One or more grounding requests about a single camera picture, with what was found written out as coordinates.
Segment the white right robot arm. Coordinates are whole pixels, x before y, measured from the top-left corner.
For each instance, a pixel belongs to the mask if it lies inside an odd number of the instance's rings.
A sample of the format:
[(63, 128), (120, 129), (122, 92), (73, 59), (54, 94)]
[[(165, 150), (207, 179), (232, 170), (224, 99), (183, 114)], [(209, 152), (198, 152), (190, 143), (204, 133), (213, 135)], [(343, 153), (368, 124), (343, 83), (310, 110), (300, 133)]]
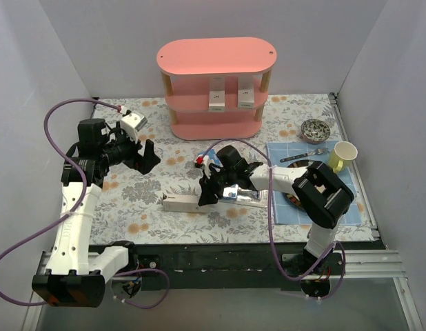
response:
[(263, 162), (247, 162), (231, 146), (217, 152), (221, 162), (216, 165), (206, 155), (200, 155), (195, 166), (202, 169), (199, 180), (199, 205), (218, 203), (226, 188), (240, 188), (294, 195), (312, 221), (310, 238), (303, 253), (291, 262), (320, 274), (329, 266), (326, 249), (334, 241), (339, 219), (347, 213), (354, 200), (353, 192), (326, 164), (315, 161), (299, 168), (283, 168)]

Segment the Gillette razor blister pack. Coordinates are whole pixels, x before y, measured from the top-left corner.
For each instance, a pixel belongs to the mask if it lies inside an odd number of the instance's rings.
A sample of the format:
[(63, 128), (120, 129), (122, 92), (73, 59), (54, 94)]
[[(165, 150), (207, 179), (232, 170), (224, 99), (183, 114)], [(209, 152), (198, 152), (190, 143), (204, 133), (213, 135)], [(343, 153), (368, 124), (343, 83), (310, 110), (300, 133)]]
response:
[(219, 202), (233, 203), (236, 205), (244, 205), (249, 207), (266, 208), (267, 207), (267, 190), (253, 191), (243, 189), (238, 185), (224, 188), (223, 197)]
[(217, 157), (214, 149), (210, 149), (207, 153), (201, 152), (195, 160), (196, 166), (200, 166), (201, 164), (208, 166), (211, 163), (217, 166), (222, 166), (222, 163)]

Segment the white Harry's razor box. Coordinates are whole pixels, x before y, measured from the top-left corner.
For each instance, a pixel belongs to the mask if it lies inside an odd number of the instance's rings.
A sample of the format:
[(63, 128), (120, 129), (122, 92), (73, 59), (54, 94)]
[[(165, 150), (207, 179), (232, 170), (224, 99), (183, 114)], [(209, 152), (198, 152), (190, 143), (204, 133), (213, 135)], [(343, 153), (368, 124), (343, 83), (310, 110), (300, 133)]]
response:
[(208, 213), (209, 205), (199, 206), (199, 198), (194, 195), (164, 194), (163, 209), (166, 212)]

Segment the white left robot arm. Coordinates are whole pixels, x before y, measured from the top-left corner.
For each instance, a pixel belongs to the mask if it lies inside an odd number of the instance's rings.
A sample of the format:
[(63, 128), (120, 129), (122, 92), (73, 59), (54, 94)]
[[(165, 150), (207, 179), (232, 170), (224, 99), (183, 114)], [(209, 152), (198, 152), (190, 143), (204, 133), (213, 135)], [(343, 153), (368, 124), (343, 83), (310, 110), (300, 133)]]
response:
[(106, 283), (117, 273), (133, 275), (139, 259), (129, 241), (108, 245), (90, 260), (89, 242), (94, 211), (110, 167), (126, 165), (148, 174), (160, 163), (151, 140), (140, 140), (147, 123), (142, 114), (128, 114), (110, 128), (104, 119), (79, 122), (79, 140), (66, 152), (61, 175), (62, 208), (66, 219), (58, 229), (43, 274), (32, 279), (32, 289), (54, 307), (99, 306)]

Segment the slim white H razor box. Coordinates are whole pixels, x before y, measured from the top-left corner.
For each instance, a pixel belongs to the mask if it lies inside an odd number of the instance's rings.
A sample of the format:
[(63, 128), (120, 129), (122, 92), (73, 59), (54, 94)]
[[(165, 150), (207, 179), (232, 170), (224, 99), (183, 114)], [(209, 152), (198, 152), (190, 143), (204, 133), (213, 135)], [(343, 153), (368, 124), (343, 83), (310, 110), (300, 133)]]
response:
[(210, 112), (225, 110), (225, 79), (223, 77), (210, 77), (208, 110)]

